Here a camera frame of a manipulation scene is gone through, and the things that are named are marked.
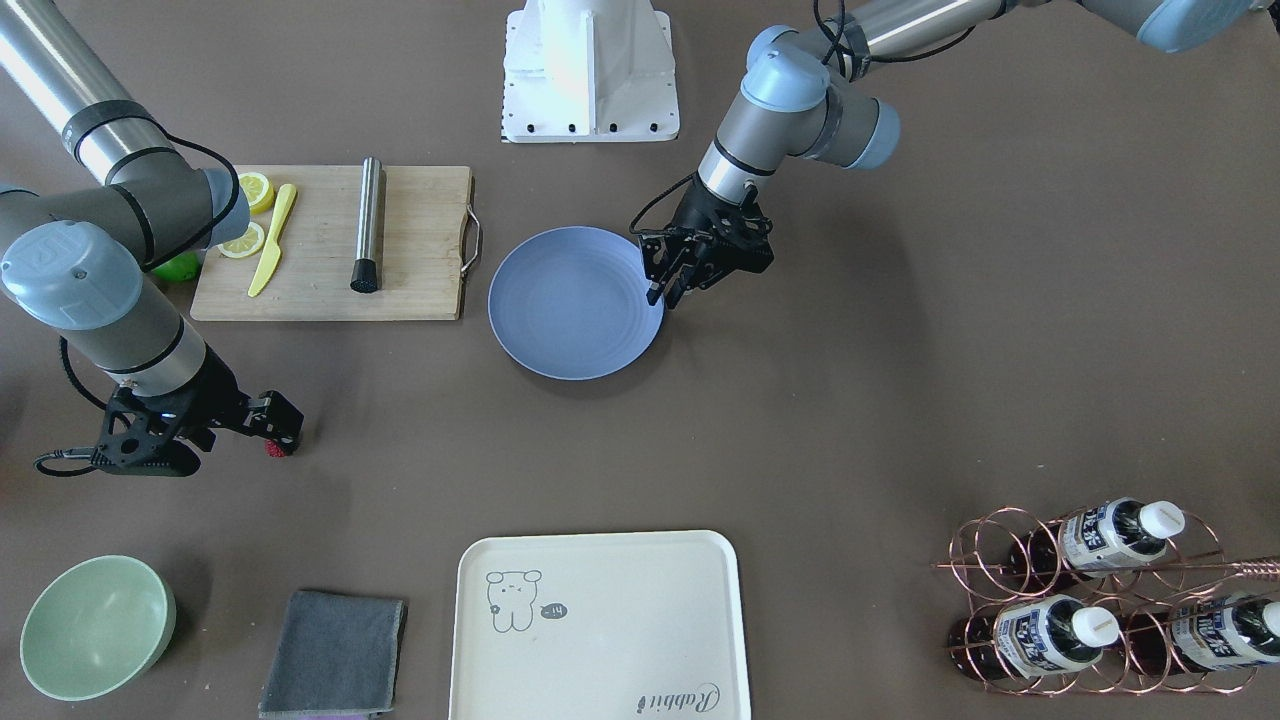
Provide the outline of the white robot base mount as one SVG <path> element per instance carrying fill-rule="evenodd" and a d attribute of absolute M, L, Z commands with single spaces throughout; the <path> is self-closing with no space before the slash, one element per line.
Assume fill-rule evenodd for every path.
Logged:
<path fill-rule="evenodd" d="M 649 1 L 527 1 L 507 17 L 503 67 L 506 142 L 678 136 L 671 18 Z"/>

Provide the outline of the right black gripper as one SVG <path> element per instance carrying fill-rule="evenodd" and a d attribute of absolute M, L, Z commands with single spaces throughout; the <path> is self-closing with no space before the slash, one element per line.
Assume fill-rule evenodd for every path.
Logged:
<path fill-rule="evenodd" d="M 179 389 L 155 397 L 115 389 L 90 466 L 118 475 L 189 477 L 200 468 L 195 451 L 212 448 L 216 428 L 274 439 L 292 455 L 303 421 L 275 389 L 257 398 L 241 392 L 229 366 L 207 348 L 193 379 Z"/>

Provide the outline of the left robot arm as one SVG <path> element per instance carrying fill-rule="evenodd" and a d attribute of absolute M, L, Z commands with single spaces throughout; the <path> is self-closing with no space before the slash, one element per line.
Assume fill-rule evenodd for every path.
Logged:
<path fill-rule="evenodd" d="M 1015 1 L 870 1 L 826 14 L 813 3 L 813 28 L 763 29 L 699 167 L 675 184 L 682 196 L 671 220 L 628 227 L 646 302 L 672 309 L 733 272 L 764 272 L 773 224 L 759 195 L 783 159 L 870 170 L 899 145 L 897 110 L 861 94 L 858 81 L 877 67 L 937 56 L 1016 9 Z"/>

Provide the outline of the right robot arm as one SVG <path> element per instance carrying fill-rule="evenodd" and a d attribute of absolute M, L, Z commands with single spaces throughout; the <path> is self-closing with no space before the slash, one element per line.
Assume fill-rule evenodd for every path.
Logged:
<path fill-rule="evenodd" d="M 250 204 L 234 167 L 196 169 L 50 1 L 1 6 L 3 69 L 99 181 L 41 196 L 3 187 L 3 292 L 78 348 L 115 389 L 97 439 L 36 459 L 83 475 L 188 477 L 215 430 L 301 441 L 302 413 L 276 391 L 243 393 L 233 372 L 147 278 L 186 251 L 238 237 Z"/>

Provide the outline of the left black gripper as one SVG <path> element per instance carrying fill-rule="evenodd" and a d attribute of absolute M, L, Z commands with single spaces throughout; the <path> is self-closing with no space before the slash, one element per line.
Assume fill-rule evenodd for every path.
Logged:
<path fill-rule="evenodd" d="M 692 182 L 668 225 L 637 232 L 650 305 L 660 300 L 675 310 L 691 290 L 708 290 L 735 270 L 768 268 L 774 259 L 768 243 L 772 222 L 756 202 L 756 186 L 748 182 L 745 190 L 745 199 L 733 204 Z"/>

